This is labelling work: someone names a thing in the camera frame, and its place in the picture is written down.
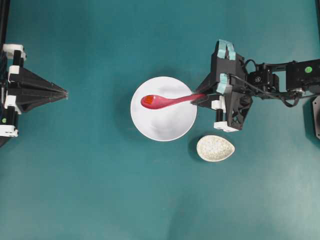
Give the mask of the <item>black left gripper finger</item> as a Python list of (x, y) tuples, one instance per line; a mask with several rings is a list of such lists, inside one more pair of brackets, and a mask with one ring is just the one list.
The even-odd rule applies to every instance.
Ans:
[(22, 113), (27, 113), (39, 106), (67, 99), (67, 93), (47, 92), (46, 95), (22, 94), (16, 97), (15, 103)]
[(52, 91), (57, 93), (68, 94), (68, 91), (56, 85), (53, 82), (47, 81), (35, 73), (29, 71), (24, 67), (19, 68), (19, 83), (24, 87), (31, 87), (33, 89)]

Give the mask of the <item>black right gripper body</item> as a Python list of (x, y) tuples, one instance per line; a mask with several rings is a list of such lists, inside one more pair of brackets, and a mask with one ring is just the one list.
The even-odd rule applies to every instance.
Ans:
[(244, 58), (237, 54), (234, 45), (226, 40), (218, 40), (211, 56), (213, 73), (212, 89), (219, 95), (211, 102), (216, 111), (213, 127), (224, 132), (235, 132), (243, 129), (252, 97), (246, 93), (243, 69)]

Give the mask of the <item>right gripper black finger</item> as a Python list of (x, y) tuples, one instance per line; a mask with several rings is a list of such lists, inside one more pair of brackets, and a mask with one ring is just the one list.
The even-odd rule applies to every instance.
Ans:
[(191, 102), (193, 105), (208, 109), (225, 109), (225, 97), (220, 94), (209, 94)]
[(215, 73), (209, 73), (201, 84), (196, 88), (195, 93), (205, 95), (220, 95), (217, 91), (220, 83), (220, 77)]

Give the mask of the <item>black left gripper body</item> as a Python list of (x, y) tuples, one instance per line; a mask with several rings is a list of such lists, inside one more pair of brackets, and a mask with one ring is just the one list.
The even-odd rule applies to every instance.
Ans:
[(0, 90), (0, 136), (17, 137), (18, 119), (22, 110), (17, 104), (19, 85), (13, 77), (19, 75), (27, 55), (21, 44), (4, 44), (2, 51), (7, 60), (12, 60), (12, 65), (5, 69), (4, 83)]

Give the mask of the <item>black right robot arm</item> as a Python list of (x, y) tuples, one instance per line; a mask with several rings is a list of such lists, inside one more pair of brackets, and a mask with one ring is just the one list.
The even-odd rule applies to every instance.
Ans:
[(203, 96), (191, 103), (216, 112), (213, 127), (224, 132), (240, 131), (253, 98), (279, 100), (295, 107), (310, 92), (320, 94), (320, 61), (291, 61), (279, 64), (254, 64), (236, 53), (234, 45), (218, 40), (211, 55), (210, 73), (195, 90)]

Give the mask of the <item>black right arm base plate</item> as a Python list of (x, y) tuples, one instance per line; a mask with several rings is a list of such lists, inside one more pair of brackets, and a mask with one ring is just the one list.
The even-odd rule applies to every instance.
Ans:
[(320, 97), (312, 97), (303, 105), (305, 135), (311, 141), (320, 141)]

